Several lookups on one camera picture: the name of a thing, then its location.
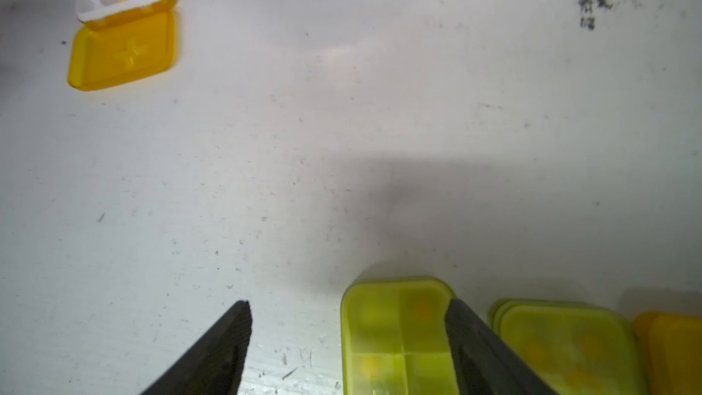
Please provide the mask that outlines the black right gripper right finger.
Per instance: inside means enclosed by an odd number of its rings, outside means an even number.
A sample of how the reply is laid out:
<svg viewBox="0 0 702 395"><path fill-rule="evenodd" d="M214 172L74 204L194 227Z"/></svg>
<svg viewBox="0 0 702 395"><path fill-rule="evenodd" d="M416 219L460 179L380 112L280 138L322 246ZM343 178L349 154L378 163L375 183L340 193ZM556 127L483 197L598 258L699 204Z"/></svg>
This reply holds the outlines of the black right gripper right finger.
<svg viewBox="0 0 702 395"><path fill-rule="evenodd" d="M556 395L464 301L449 303L444 324L461 394Z"/></svg>

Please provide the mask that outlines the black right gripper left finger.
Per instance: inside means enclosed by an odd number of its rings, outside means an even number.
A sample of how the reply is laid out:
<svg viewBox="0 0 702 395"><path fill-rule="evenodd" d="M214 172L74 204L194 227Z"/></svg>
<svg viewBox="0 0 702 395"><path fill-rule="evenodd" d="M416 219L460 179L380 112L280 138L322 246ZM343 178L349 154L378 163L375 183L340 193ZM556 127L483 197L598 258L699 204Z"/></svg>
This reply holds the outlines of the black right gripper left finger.
<svg viewBox="0 0 702 395"><path fill-rule="evenodd" d="M236 394L251 336L250 304L237 301L144 395Z"/></svg>

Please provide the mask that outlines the small green pillbox front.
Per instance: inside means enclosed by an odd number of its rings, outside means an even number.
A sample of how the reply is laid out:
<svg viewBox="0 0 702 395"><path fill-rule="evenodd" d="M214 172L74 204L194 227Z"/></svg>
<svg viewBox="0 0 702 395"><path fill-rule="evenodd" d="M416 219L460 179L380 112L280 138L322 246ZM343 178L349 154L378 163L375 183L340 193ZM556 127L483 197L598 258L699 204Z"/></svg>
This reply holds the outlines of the small green pillbox front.
<svg viewBox="0 0 702 395"><path fill-rule="evenodd" d="M595 305L528 299L494 303L488 325L559 394L649 394L629 322Z"/></svg>

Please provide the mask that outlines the yellow pillbox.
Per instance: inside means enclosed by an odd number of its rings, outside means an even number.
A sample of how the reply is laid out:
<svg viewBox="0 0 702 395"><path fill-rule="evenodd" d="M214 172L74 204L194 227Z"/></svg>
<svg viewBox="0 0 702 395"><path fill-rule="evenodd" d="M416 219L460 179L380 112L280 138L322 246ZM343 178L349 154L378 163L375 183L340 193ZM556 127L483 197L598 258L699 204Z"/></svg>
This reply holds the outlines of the yellow pillbox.
<svg viewBox="0 0 702 395"><path fill-rule="evenodd" d="M177 0L75 0L82 23L68 84L98 91L170 69L177 60Z"/></svg>
<svg viewBox="0 0 702 395"><path fill-rule="evenodd" d="M701 393L701 319L649 312L633 323L653 394Z"/></svg>

